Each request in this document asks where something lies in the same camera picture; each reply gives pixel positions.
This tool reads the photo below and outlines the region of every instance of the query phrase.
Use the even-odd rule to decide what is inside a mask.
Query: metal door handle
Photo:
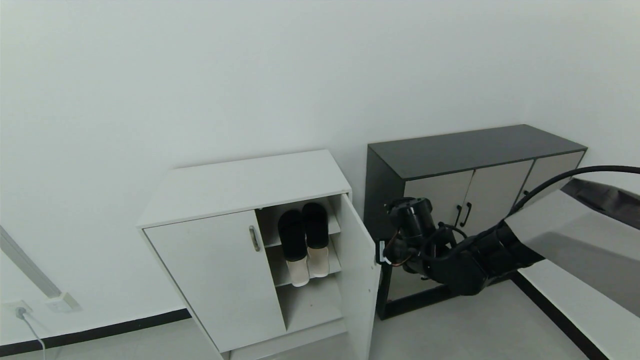
[[[458,220],[460,220],[460,214],[462,214],[462,206],[456,205],[456,209],[458,209],[458,216],[456,216],[456,221],[453,222],[453,226],[458,225]]]
[[[467,211],[467,217],[465,217],[465,221],[460,223],[460,227],[464,227],[467,224],[467,220],[469,220],[469,214],[471,214],[471,206],[471,203],[468,202],[467,207],[469,208],[469,210]]]
[[[260,246],[258,245],[258,239],[255,237],[255,228],[253,225],[249,227],[249,233],[251,234],[251,241],[253,242],[253,248],[255,251],[260,251]]]

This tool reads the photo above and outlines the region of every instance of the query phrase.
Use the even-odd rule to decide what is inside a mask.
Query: power outlet
[[[15,314],[15,310],[18,307],[24,307],[24,309],[27,311],[27,314],[33,312],[33,310],[31,310],[31,308],[27,305],[26,302],[24,302],[24,300],[14,301],[14,302],[5,302],[4,304],[2,304],[3,311],[6,311],[7,313],[11,313],[11,314]]]

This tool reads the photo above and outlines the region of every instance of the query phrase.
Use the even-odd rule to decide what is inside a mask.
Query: black and white slipper
[[[329,275],[329,225],[326,210],[320,204],[309,202],[302,207],[307,233],[309,272],[314,277]]]
[[[298,210],[289,210],[282,214],[278,220],[278,234],[291,276],[291,284],[295,287],[306,285],[309,282],[309,270],[302,213]]]

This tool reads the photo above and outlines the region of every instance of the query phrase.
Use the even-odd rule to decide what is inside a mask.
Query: cabinet door
[[[532,164],[529,160],[475,170],[458,227],[472,236],[507,216]]]
[[[456,225],[456,220],[457,222],[461,220],[458,216],[458,206],[462,215],[462,205],[473,174],[474,171],[469,170],[407,181],[404,186],[404,196],[429,199],[433,207],[431,217],[435,224],[442,221],[445,224]],[[462,241],[462,235],[458,233],[454,235],[458,242]],[[392,268],[387,298],[397,300],[439,285],[433,280],[421,280],[419,274],[409,274],[402,268]]]
[[[536,159],[536,162],[533,164],[533,168],[531,169],[531,173],[527,177],[527,180],[522,187],[522,191],[520,192],[518,201],[525,197],[526,193],[535,189],[536,186],[544,183],[552,177],[577,168],[583,154],[584,151],[580,151],[572,152],[571,154],[549,156],[548,158]],[[568,183],[569,180],[570,179],[560,180],[557,183],[542,190],[542,192],[534,196],[533,199],[527,201],[525,207],[533,204],[537,200],[540,200],[542,197],[553,192],[554,190],[560,189],[566,183]]]
[[[336,273],[342,315],[355,354],[360,360],[368,360],[380,281],[376,247],[346,194],[331,197],[331,205],[340,223],[340,233],[333,235],[333,247],[342,267]]]
[[[218,350],[285,333],[254,211],[151,227],[145,234]]]
[[[404,196],[429,199],[433,206],[431,217],[435,224],[442,221],[445,224],[456,225],[456,219],[460,221],[457,206],[463,205],[473,174],[473,170],[469,170],[407,181]]]

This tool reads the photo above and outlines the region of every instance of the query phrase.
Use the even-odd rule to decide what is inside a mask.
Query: white cable
[[[29,329],[31,330],[31,332],[33,333],[33,336],[36,337],[36,339],[38,339],[38,341],[40,342],[40,344],[42,345],[42,360],[47,360],[47,353],[46,353],[46,348],[44,347],[44,341],[42,341],[42,339],[40,339],[40,337],[38,336],[38,334],[36,334],[35,330],[33,330],[33,328],[31,327],[31,324],[27,321],[26,318],[24,318],[24,313],[26,313],[26,310],[23,307],[18,307],[15,310],[15,316],[18,319],[24,320],[24,322],[27,323],[27,326],[29,327]]]

